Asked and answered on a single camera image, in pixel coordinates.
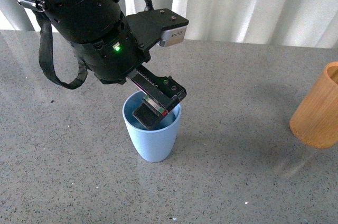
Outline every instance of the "blue cup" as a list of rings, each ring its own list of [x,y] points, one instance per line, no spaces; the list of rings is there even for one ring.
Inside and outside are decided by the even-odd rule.
[[[181,105],[178,104],[155,128],[146,129],[135,117],[133,111],[142,103],[142,91],[132,94],[122,109],[127,130],[140,156],[149,162],[160,162],[170,154],[180,126]]]

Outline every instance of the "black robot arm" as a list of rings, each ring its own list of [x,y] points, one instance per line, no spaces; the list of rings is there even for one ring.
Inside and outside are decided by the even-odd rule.
[[[171,10],[146,10],[125,17],[119,0],[17,0],[34,11],[41,27],[39,62],[44,74],[69,89],[80,87],[87,69],[104,84],[135,83],[146,97],[134,116],[148,129],[158,124],[185,96],[185,89],[169,77],[157,77],[143,67],[149,49],[183,41],[188,20]],[[72,45],[79,73],[71,83],[60,81],[53,66],[51,24]]]

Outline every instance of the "table surface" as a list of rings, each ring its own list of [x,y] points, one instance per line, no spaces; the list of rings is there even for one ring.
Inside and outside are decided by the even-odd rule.
[[[336,223],[338,144],[288,122],[338,50],[186,40],[146,65],[187,89],[172,153],[143,160],[122,117],[137,88],[49,82],[39,34],[0,31],[0,223]],[[77,74],[54,35],[55,69]]]

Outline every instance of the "wooden cup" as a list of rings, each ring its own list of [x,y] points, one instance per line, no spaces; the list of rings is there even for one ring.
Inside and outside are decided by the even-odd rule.
[[[290,120],[302,142],[328,148],[338,141],[338,61],[326,65]]]

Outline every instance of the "screw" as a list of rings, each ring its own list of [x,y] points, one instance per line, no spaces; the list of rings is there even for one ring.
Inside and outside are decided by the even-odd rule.
[[[102,44],[100,43],[94,44],[94,47],[99,50],[102,48]]]

